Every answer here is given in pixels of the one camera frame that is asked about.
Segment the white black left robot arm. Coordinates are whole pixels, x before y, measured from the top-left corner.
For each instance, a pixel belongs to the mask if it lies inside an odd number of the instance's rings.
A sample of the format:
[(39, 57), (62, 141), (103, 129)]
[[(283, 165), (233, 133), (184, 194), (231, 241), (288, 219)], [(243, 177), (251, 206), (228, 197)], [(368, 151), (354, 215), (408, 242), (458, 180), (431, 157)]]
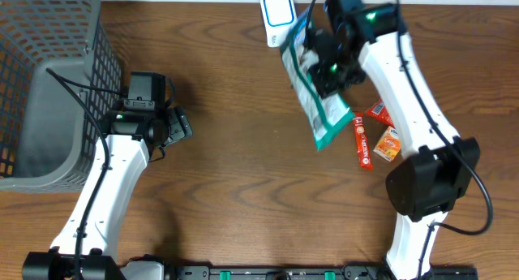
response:
[(117, 265), (118, 239), (135, 185), (154, 149), (192, 136), (180, 106), (154, 111), (109, 111), (101, 120), (92, 168), (75, 208), (49, 251), (30, 252), (24, 279), (174, 279), (153, 256)]

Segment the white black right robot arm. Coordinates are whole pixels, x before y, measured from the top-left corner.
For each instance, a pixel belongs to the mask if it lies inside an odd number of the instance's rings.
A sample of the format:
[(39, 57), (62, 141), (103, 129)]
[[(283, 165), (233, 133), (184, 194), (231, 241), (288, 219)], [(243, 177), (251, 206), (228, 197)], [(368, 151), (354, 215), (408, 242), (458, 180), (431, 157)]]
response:
[(463, 140), (437, 106), (398, 5), (328, 0), (325, 7), (333, 33), (311, 33), (320, 58), (311, 76), (322, 96), (365, 78), (375, 85), (404, 158), (386, 178), (397, 224), (385, 263), (394, 279), (426, 277), (436, 228), (470, 180), (480, 180), (474, 171), (480, 148), (474, 138)]

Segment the small orange carton box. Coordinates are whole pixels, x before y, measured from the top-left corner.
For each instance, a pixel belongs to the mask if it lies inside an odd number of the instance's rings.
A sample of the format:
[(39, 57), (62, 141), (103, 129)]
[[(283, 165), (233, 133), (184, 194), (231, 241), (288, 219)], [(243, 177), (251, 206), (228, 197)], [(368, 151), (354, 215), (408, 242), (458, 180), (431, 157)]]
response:
[(384, 160), (392, 162), (401, 151), (401, 142), (394, 127), (389, 126), (373, 149)]

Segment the red snack bag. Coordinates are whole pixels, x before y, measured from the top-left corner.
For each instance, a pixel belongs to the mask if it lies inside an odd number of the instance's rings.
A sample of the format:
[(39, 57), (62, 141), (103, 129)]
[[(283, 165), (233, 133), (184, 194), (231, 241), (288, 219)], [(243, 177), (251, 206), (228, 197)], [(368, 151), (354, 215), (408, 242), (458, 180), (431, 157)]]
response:
[(368, 117), (374, 118), (375, 120), (383, 123), (384, 125), (393, 127), (393, 122), (390, 118), (390, 115), (387, 111), (384, 102), (381, 99), (379, 99), (371, 108), (366, 110), (364, 114)]

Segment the green gloves package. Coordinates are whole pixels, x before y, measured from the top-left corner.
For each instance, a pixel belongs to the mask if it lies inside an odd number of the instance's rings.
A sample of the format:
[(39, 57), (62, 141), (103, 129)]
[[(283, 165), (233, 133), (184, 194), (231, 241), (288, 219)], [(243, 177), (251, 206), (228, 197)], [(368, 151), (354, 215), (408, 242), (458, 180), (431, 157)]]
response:
[(308, 118), (316, 148), (320, 151), (354, 119), (354, 112), (344, 99), (333, 94), (322, 98), (312, 82), (309, 68), (319, 61), (317, 53), (304, 48), (307, 13), (298, 17), (280, 47), (281, 60)]

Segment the red Nescafe coffee sachet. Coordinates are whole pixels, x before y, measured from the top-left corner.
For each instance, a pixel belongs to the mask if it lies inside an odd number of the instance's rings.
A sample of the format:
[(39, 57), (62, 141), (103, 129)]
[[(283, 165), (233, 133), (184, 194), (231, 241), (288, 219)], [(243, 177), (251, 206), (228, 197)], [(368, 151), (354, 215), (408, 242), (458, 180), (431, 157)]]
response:
[(354, 113), (353, 123), (360, 166), (365, 170), (371, 170), (371, 155), (362, 113)]

